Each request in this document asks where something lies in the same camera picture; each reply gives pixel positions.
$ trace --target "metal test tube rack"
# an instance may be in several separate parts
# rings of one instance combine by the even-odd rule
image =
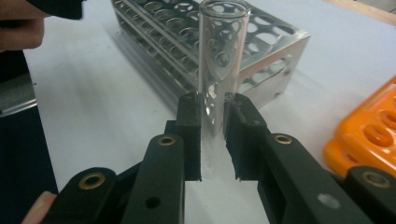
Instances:
[[[112,0],[121,29],[183,93],[198,90],[199,4],[191,0]],[[258,108],[282,93],[309,33],[251,6],[238,92]]]

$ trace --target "white table surface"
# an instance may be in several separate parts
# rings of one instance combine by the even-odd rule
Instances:
[[[323,167],[337,123],[396,74],[396,29],[319,0],[250,0],[312,36],[286,92],[260,109],[272,132],[299,139]],[[175,112],[124,57],[109,0],[84,2],[84,18],[46,19],[25,51],[59,189],[95,166],[117,174],[142,160]],[[186,185],[186,223],[266,223],[256,182],[233,178],[220,152],[210,179]]]

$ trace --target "rack hole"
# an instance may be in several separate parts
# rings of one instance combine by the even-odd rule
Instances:
[[[144,9],[149,13],[154,13],[160,10],[163,7],[163,4],[159,2],[150,2],[144,6]]]
[[[363,130],[364,136],[376,146],[389,147],[393,143],[390,133],[376,125],[367,125]]]
[[[183,38],[198,38],[199,30],[197,28],[186,28],[180,31],[179,35]]]
[[[257,30],[259,30],[259,28],[258,28],[257,25],[254,24],[253,22],[250,22],[250,23],[247,25],[247,32],[248,32],[248,33],[254,33],[254,32],[256,32]]]
[[[144,21],[144,22],[141,24],[141,26],[142,26],[142,28],[143,28],[146,32],[149,32],[149,31],[152,30],[152,26],[151,26],[148,22],[146,22],[146,21]]]
[[[156,29],[152,29],[152,30],[149,32],[149,35],[150,35],[151,37],[153,37],[154,39],[160,39],[161,37],[163,37],[163,35],[162,35],[160,32],[158,32]]]
[[[176,58],[176,59],[182,59],[182,58],[185,56],[185,54],[183,53],[183,51],[181,51],[181,49],[179,49],[179,48],[176,47],[176,46],[173,46],[173,47],[171,48],[170,52],[171,52],[172,56],[173,56],[174,58]]]
[[[250,50],[251,54],[256,54],[260,52],[259,45],[256,43],[248,43],[247,48]]]
[[[274,32],[278,35],[294,35],[294,30],[287,26],[276,26]]]
[[[198,11],[189,12],[187,14],[187,16],[190,17],[191,19],[195,20],[195,21],[199,20],[199,12]]]
[[[390,127],[392,130],[396,130],[396,114],[393,113],[392,111],[382,111],[379,115],[381,118],[381,121]]]
[[[188,70],[188,71],[195,71],[195,69],[198,67],[198,64],[196,64],[195,61],[193,61],[191,58],[189,57],[184,57],[181,60],[181,63],[184,65],[184,67]]]
[[[254,19],[254,21],[260,25],[271,25],[272,23],[274,23],[273,19],[266,16],[258,16]]]
[[[193,5],[190,3],[179,3],[175,5],[175,10],[179,12],[191,11],[193,9]]]
[[[165,49],[170,49],[172,48],[174,45],[172,44],[172,42],[170,42],[166,37],[162,37],[160,39],[160,44],[163,48]]]
[[[154,17],[157,20],[160,20],[160,21],[161,20],[169,20],[169,19],[175,17],[175,12],[173,10],[170,10],[170,9],[162,9],[162,10],[157,11],[154,14]]]
[[[173,18],[166,22],[166,26],[171,30],[181,29],[186,26],[186,21],[181,18]]]
[[[175,4],[178,3],[179,0],[163,0],[166,4]]]
[[[258,34],[257,37],[269,45],[274,45],[277,42],[276,37],[268,33]]]

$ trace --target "orange plastic rack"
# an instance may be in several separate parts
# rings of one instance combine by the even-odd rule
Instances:
[[[324,157],[341,176],[371,165],[396,177],[396,76],[342,120]]]

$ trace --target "test tube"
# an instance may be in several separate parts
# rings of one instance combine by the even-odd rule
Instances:
[[[212,175],[213,152],[224,147],[224,103],[237,89],[250,6],[241,0],[204,0],[200,4],[199,92],[202,96],[201,167]]]

